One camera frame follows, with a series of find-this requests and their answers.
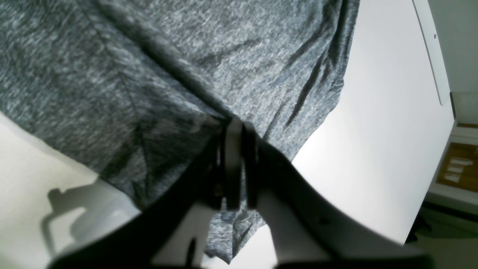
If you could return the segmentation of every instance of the black object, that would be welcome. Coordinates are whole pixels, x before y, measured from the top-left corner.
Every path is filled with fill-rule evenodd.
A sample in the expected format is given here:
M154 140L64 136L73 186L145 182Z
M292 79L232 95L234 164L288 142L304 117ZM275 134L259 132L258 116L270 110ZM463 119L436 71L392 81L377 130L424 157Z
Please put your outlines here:
M322 198L252 125L233 119L151 207L51 269L199 267L209 220L225 198L237 209L245 168L248 206L271 228L277 268L432 268L431 258L347 217Z

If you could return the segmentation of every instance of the white wall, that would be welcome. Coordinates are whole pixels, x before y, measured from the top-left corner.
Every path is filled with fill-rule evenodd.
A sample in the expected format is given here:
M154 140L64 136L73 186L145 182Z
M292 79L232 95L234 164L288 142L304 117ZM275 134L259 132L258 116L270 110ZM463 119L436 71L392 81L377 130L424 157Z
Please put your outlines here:
M478 1L428 0L451 91L478 92Z
M442 50L440 47L439 36L437 35L432 12L427 0L413 0L418 21L422 29L425 46L428 52L428 58L432 65L432 71L435 79L436 90L442 105L450 102L450 87L448 76L446 74L445 63L443 61Z

